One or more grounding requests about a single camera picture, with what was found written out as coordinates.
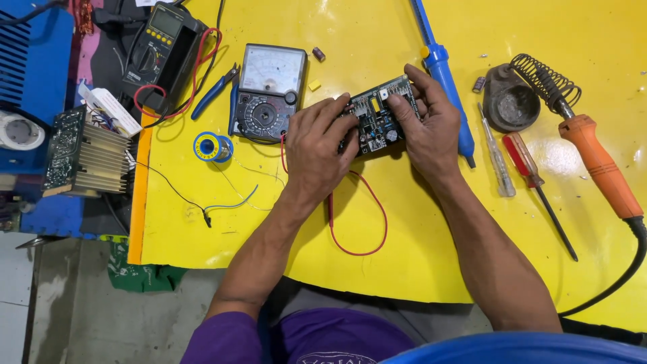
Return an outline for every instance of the orange handle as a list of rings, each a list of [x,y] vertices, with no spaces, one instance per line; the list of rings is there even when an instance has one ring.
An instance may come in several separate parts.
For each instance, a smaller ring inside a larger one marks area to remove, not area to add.
[[[559,125],[560,135],[575,144],[591,178],[619,218],[642,216],[641,206],[622,172],[595,137],[596,125],[588,116],[577,115]]]

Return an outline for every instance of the purple shirt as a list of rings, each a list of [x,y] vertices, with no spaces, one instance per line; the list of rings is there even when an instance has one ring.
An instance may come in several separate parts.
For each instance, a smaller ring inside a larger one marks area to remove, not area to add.
[[[397,326],[345,308],[295,312],[270,329],[274,364],[373,364],[415,347]],[[256,321],[225,312],[195,329],[181,363],[261,363]]]

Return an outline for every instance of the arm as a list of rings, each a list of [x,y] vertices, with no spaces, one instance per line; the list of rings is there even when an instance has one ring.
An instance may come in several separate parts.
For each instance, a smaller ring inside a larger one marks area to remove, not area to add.
[[[286,135],[288,183],[272,211],[232,259],[205,320],[223,312],[244,312],[258,318],[285,271],[301,225],[339,185],[357,154],[357,118],[337,118],[349,100],[347,93],[337,100],[323,100],[290,118]],[[339,154],[337,149],[345,137],[345,150]]]
[[[463,179],[456,162],[460,115],[441,86],[407,65],[422,122],[400,96],[388,103],[406,134],[411,162],[438,197],[465,285],[495,330],[562,332],[550,293],[523,253]]]

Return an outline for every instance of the man's left hand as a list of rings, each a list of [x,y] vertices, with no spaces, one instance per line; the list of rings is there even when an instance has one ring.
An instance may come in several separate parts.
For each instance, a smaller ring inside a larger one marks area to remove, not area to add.
[[[350,101],[348,93],[327,98],[290,118],[285,136],[288,183],[284,193],[311,213],[348,173],[359,150],[354,115],[339,117]],[[339,153],[339,144],[344,149]]]

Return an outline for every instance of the hand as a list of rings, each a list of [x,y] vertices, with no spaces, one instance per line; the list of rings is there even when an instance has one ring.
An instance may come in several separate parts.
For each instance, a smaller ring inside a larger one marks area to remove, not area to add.
[[[328,98],[290,118],[285,192],[306,207],[308,215],[339,185],[359,150],[359,120],[354,115],[339,117],[350,99],[348,93],[337,100]],[[339,153],[342,140],[344,150]]]
[[[404,97],[393,94],[386,102],[402,126],[411,163],[432,184],[441,177],[460,174],[460,112],[428,74],[410,64],[404,66],[404,72],[413,81],[411,89],[422,122]]]

